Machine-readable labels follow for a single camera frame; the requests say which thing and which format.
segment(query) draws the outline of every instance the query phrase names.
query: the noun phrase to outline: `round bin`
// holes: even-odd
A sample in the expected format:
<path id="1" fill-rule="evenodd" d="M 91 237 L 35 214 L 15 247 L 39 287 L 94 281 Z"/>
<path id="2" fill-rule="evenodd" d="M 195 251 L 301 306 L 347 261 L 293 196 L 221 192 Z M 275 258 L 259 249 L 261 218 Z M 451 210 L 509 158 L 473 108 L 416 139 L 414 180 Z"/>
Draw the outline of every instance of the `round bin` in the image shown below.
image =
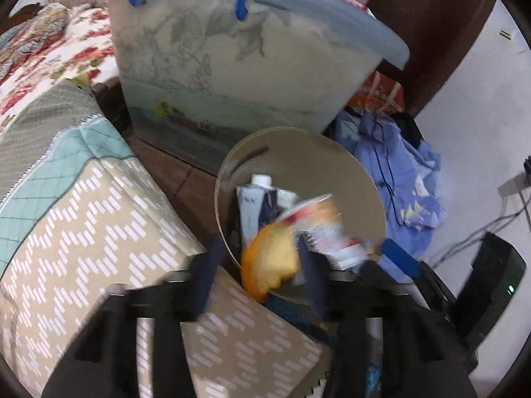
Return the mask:
<path id="1" fill-rule="evenodd" d="M 240 141 L 221 165 L 216 181 L 214 209 L 218 229 L 234 263 L 240 253 L 230 241 L 238 205 L 236 187 L 251 175 L 270 175 L 273 185 L 296 192 L 300 199 L 331 193 L 346 235 L 380 244 L 386 237 L 386 216 L 371 178 L 343 147 L 309 130 L 275 127 Z M 285 283 L 275 294 L 293 302 L 305 301 L 304 285 Z"/>

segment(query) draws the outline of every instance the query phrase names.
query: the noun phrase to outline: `power cord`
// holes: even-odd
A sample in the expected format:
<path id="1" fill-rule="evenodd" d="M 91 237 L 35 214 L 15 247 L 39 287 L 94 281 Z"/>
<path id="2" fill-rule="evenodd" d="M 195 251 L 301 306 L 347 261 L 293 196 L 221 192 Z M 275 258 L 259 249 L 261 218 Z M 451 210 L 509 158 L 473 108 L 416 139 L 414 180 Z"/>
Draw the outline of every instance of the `power cord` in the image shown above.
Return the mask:
<path id="1" fill-rule="evenodd" d="M 531 203 L 531 195 L 529 196 L 529 199 L 525 200 L 524 195 L 521 191 L 519 191 L 520 199 L 522 201 L 523 207 L 515 212 L 514 214 L 504 215 L 501 217 L 498 217 L 497 219 L 494 219 L 490 221 L 489 223 L 485 224 L 482 228 L 479 228 L 478 230 L 472 232 L 470 235 L 468 235 L 465 239 L 462 241 L 455 243 L 453 246 L 451 246 L 443 255 L 442 257 L 435 262 L 435 264 L 432 266 L 432 269 L 436 270 L 439 266 L 441 266 L 444 262 L 446 262 L 449 259 L 452 259 L 453 256 L 459 254 L 463 250 L 467 249 L 468 247 L 476 244 L 477 242 L 481 241 L 483 239 L 483 235 L 479 237 L 475 237 L 479 233 L 483 233 L 486 231 L 490 231 L 491 233 L 498 233 L 505 229 L 509 224 L 511 224 L 514 220 L 516 220 L 522 212 L 525 213 L 527 218 L 527 223 L 529 225 L 529 228 L 531 229 L 531 218 L 529 216 L 529 211 L 527 210 L 527 207 Z M 492 229 L 492 226 L 499 223 L 500 221 L 508 220 L 507 223 L 503 223 L 500 226 L 498 226 L 495 229 Z"/>
<path id="2" fill-rule="evenodd" d="M 391 164 L 389 163 L 389 151 L 387 150 L 387 147 L 386 147 L 386 136 L 385 136 L 385 133 L 383 131 L 383 125 L 379 121 L 376 120 L 376 115 L 373 115 L 372 121 L 373 121 L 372 132 L 371 132 L 371 136 L 373 138 L 372 147 L 374 149 L 374 155 L 376 156 L 376 161 L 378 162 L 378 168 L 380 169 L 380 174 L 382 176 L 383 186 L 386 187 L 387 192 L 389 193 L 389 199 L 390 199 L 391 205 L 393 207 L 393 212 L 395 214 L 395 220 L 396 220 L 397 224 L 399 226 L 405 226 L 404 221 L 402 221 L 402 223 L 400 223 L 400 220 L 398 219 L 397 209 L 396 209 L 396 206 L 395 206 L 395 199 L 394 199 L 394 197 L 395 197 L 395 176 L 393 175 L 393 171 L 391 170 Z M 382 131 L 382 146 L 383 146 L 383 150 L 384 150 L 384 152 L 386 154 L 387 168 L 389 169 L 389 174 L 391 175 L 391 182 L 393 184 L 392 187 L 389 185 L 389 183 L 386 180 L 386 177 L 383 175 L 383 169 L 382 169 L 382 165 L 380 163 L 380 157 L 378 155 L 378 151 L 376 150 L 376 138 L 374 137 L 374 131 L 375 131 L 375 128 L 376 128 L 376 124 L 380 126 L 380 129 Z M 389 204 L 387 204 L 387 206 L 386 206 L 386 216 L 388 215 L 388 211 L 389 211 Z"/>

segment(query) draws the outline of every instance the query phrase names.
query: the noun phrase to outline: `gray mesh fabric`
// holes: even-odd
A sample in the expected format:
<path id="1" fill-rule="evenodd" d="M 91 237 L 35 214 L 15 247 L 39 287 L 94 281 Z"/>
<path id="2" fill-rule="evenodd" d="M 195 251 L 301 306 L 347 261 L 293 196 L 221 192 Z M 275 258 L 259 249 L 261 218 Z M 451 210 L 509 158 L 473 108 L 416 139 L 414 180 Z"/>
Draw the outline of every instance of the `gray mesh fabric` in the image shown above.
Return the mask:
<path id="1" fill-rule="evenodd" d="M 99 112 L 90 92 L 68 80 L 31 102 L 0 138 L 0 200 L 46 152 L 58 131 Z"/>

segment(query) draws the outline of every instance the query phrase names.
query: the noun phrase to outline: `translucent plastic container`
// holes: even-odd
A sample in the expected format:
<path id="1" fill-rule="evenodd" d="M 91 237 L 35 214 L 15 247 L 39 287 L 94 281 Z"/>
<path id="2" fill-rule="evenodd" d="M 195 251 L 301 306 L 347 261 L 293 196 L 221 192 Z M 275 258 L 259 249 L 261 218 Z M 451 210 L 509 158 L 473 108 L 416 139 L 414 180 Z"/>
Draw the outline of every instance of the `translucent plastic container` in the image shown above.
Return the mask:
<path id="1" fill-rule="evenodd" d="M 136 134 L 217 173 L 266 127 L 320 132 L 405 43 L 341 0 L 109 0 Z"/>

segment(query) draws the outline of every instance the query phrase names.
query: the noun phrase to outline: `blue cloth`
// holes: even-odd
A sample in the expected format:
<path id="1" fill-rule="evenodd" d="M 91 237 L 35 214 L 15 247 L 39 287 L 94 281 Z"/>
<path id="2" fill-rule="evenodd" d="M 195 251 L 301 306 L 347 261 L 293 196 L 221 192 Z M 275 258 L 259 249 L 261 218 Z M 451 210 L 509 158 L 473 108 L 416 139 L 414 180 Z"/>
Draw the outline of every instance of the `blue cloth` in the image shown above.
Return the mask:
<path id="1" fill-rule="evenodd" d="M 433 229 L 446 220 L 436 199 L 440 154 L 424 141 L 414 149 L 386 115 L 365 113 L 358 118 L 341 111 L 335 140 L 358 159 L 374 181 L 386 211 L 387 237 L 418 258 L 431 242 Z M 395 280 L 404 278 L 385 256 L 381 266 Z"/>

